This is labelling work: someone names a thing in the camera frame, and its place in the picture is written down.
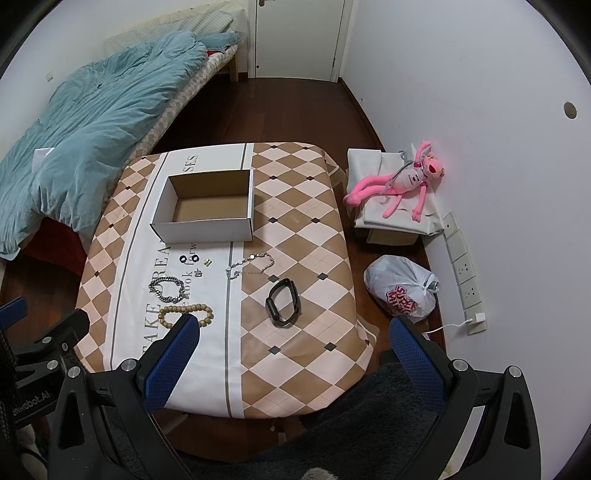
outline wooden floor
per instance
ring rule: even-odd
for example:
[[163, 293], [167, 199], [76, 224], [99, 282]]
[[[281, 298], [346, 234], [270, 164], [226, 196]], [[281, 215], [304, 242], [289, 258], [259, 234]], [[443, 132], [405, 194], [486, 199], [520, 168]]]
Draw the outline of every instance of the wooden floor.
[[[349, 148], [380, 148], [348, 97], [337, 83], [295, 79], [257, 79], [230, 84], [213, 81], [184, 108], [154, 153], [202, 145], [233, 142], [301, 141], [319, 146], [346, 168]], [[428, 268], [427, 257], [419, 241], [412, 247], [368, 245], [355, 238], [342, 207], [342, 191], [335, 191], [349, 250], [358, 313], [380, 328], [376, 354], [370, 369], [377, 367], [377, 354], [388, 349], [390, 317], [372, 300], [363, 284], [363, 271], [384, 254], [403, 255]], [[13, 343], [37, 339], [50, 324], [74, 308], [79, 279], [68, 271], [27, 257], [7, 265], [0, 304], [18, 296], [29, 303], [29, 315], [11, 327], [7, 334]], [[423, 331], [441, 325], [439, 307], [421, 323]], [[443, 345], [443, 335], [434, 336]], [[158, 414], [163, 424], [175, 413]], [[277, 444], [277, 431], [288, 437], [301, 431], [295, 420], [279, 421], [280, 428], [270, 430], [272, 421], [211, 419], [190, 416], [169, 435], [171, 443], [189, 453], [212, 459], [244, 460], [260, 450]]]

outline cardboard box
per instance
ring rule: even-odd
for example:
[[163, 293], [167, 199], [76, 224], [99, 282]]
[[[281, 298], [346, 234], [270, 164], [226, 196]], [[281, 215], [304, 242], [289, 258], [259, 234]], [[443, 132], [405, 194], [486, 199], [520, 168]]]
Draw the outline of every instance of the cardboard box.
[[252, 241], [252, 170], [168, 177], [152, 228], [167, 245]]

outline fitness tracker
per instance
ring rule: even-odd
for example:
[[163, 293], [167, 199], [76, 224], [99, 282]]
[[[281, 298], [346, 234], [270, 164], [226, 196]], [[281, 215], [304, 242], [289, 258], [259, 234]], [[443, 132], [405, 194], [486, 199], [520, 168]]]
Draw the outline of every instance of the fitness tracker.
[[[273, 301], [273, 295], [277, 292], [277, 290], [283, 287], [290, 289], [291, 301], [293, 302], [294, 306], [294, 313], [287, 320], [282, 320], [281, 316], [279, 315], [279, 311], [277, 310], [277, 306]], [[276, 327], [287, 327], [288, 325], [294, 323], [300, 314], [300, 296], [298, 295], [297, 289], [295, 287], [296, 284], [293, 283], [293, 281], [291, 281], [289, 278], [284, 278], [283, 280], [277, 282], [275, 286], [273, 286], [269, 292], [269, 296], [265, 300], [265, 307], [267, 307], [267, 311], [269, 312], [269, 315], [271, 315], [271, 321]]]

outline door frame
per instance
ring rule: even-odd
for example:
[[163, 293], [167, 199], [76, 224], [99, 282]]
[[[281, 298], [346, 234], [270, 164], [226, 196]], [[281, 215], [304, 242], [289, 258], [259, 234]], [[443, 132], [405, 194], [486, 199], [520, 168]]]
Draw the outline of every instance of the door frame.
[[[259, 0], [248, 0], [248, 78], [256, 78], [256, 9]], [[345, 0], [343, 14], [340, 19], [339, 38], [336, 42], [335, 62], [330, 74], [330, 81], [336, 82], [339, 79], [340, 68], [343, 64], [347, 33], [351, 21], [351, 11], [356, 0]]]

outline stuffed toy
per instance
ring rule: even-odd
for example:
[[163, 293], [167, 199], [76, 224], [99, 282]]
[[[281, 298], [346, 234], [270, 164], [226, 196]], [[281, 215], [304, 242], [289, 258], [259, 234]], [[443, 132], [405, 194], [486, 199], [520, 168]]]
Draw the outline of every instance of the stuffed toy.
[[393, 204], [382, 214], [384, 218], [388, 218], [398, 208], [403, 193], [420, 187], [418, 203], [412, 212], [413, 220], [420, 222], [429, 181], [439, 179], [444, 175], [445, 170], [441, 162], [431, 155], [431, 142], [423, 141], [417, 150], [414, 162], [407, 163], [394, 175], [370, 175], [365, 177], [355, 185], [351, 193], [346, 195], [343, 201], [348, 206], [357, 207], [366, 198], [373, 195], [395, 196]]

